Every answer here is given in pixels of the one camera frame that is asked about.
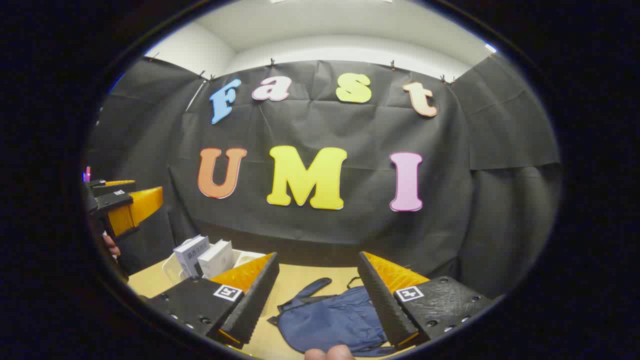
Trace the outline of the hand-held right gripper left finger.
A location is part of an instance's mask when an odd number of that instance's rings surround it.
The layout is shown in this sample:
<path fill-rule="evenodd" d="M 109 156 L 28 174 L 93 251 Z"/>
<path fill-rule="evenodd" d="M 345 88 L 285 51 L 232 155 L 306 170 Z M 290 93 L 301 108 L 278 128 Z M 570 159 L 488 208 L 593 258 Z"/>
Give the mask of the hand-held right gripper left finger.
<path fill-rule="evenodd" d="M 149 305 L 202 337 L 242 349 L 252 338 L 279 275 L 272 251 L 213 278 L 185 279 L 151 297 Z"/>

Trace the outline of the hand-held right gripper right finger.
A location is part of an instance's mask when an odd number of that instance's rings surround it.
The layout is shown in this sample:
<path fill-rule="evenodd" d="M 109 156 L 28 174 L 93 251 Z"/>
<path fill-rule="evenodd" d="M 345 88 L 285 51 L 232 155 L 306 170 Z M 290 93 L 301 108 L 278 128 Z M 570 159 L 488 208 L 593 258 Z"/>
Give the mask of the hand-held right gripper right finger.
<path fill-rule="evenodd" d="M 450 276 L 427 278 L 368 251 L 358 256 L 359 277 L 397 350 L 443 337 L 497 301 Z"/>

